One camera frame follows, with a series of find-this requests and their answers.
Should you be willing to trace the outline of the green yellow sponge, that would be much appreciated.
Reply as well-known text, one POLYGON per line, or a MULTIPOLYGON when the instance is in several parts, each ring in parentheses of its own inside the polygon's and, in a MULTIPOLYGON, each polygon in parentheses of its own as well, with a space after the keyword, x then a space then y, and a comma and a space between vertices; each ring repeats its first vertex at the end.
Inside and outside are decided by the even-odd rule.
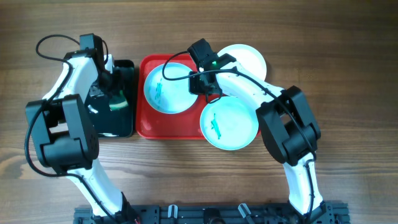
POLYGON ((120 110, 128 106, 128 102, 123 93, 119 93, 118 95, 113 95, 109 99, 109 108, 111 111, 120 110))

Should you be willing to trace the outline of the plate with green stain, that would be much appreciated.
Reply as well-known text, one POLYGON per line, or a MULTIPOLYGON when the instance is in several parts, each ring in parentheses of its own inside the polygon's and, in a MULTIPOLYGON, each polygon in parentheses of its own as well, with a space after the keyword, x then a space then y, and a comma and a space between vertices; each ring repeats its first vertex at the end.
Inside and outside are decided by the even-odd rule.
POLYGON ((259 123, 254 110, 242 100, 223 96, 204 107, 200 129, 214 147, 235 151, 252 143, 258 134, 259 123))
POLYGON ((144 82, 144 96, 156 111, 177 114, 189 109, 198 95, 188 90, 188 79, 169 81, 162 75, 163 64, 155 67, 144 82))

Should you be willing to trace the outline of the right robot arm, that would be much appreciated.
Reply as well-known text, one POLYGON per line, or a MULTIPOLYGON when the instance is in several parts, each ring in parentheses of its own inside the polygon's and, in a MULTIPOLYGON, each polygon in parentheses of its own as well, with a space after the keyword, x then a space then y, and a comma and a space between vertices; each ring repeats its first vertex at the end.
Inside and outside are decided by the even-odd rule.
POLYGON ((266 149, 284 167, 291 206, 301 216, 312 218, 323 202, 315 174, 315 151, 321 133, 301 89, 266 83, 229 54, 192 52, 190 56, 197 67, 194 76, 254 109, 266 149))

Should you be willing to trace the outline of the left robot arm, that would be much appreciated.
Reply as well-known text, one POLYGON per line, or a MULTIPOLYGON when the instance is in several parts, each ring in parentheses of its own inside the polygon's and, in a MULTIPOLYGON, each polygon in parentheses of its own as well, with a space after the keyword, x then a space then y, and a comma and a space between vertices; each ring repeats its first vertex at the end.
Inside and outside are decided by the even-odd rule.
POLYGON ((134 64, 99 50, 69 52, 53 88, 25 108, 40 165, 36 173, 71 180, 91 205, 95 223, 139 223, 137 212, 111 182, 98 155, 104 137, 129 137, 134 131, 134 64))

